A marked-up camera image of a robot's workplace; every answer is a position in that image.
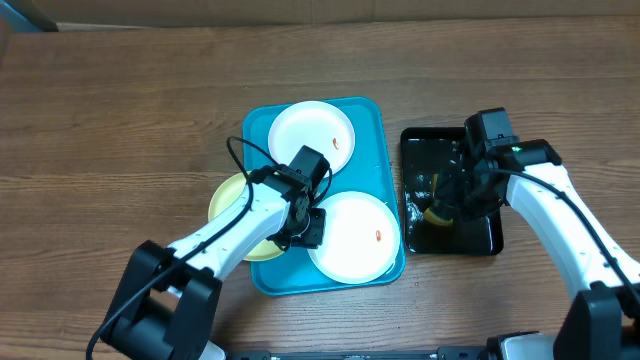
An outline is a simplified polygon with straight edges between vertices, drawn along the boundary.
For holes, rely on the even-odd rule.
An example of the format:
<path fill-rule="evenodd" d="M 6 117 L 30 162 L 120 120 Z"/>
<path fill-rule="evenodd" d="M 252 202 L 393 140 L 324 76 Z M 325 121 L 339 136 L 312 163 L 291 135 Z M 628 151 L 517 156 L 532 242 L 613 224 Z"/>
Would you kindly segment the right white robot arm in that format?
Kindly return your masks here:
<path fill-rule="evenodd" d="M 544 140 L 461 144 L 433 181 L 439 216 L 483 217 L 502 205 L 537 235 L 571 306 L 553 336 L 523 332 L 489 340 L 488 359 L 637 359 L 639 263 L 607 233 Z"/>

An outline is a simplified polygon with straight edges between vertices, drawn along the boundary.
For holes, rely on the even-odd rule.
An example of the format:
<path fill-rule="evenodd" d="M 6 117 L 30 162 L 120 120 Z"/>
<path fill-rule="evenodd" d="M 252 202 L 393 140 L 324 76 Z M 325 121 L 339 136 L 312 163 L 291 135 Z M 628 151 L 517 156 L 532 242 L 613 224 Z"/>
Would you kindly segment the yellow plate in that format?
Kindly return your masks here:
<path fill-rule="evenodd" d="M 214 192 L 208 207 L 208 220 L 212 221 L 227 209 L 244 191 L 246 182 L 242 173 L 237 173 L 225 180 Z M 263 240 L 244 258 L 244 261 L 260 262 L 272 260 L 284 253 L 273 242 Z"/>

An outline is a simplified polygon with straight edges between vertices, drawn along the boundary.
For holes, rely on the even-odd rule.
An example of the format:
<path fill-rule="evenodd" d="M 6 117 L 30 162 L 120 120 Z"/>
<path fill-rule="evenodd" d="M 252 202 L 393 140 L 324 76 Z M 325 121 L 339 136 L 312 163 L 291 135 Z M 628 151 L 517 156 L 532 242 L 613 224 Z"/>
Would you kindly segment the yellow green sponge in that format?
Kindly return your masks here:
<path fill-rule="evenodd" d="M 453 224 L 452 207 L 436 197 L 437 188 L 438 175 L 434 174 L 431 181 L 429 203 L 423 211 L 423 218 L 435 226 L 450 227 Z"/>

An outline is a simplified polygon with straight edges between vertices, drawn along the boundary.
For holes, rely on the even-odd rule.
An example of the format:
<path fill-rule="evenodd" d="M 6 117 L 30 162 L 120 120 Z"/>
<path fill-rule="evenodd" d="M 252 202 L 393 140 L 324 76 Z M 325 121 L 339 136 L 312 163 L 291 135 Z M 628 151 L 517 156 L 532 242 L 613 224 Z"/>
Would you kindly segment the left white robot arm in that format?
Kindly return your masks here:
<path fill-rule="evenodd" d="M 276 165 L 246 173 L 240 196 L 219 216 L 167 247 L 152 241 L 131 255 L 98 341 L 131 359 L 224 359 L 210 340 L 224 280 L 261 241 L 318 245 L 324 213 L 316 189 L 332 171 Z"/>

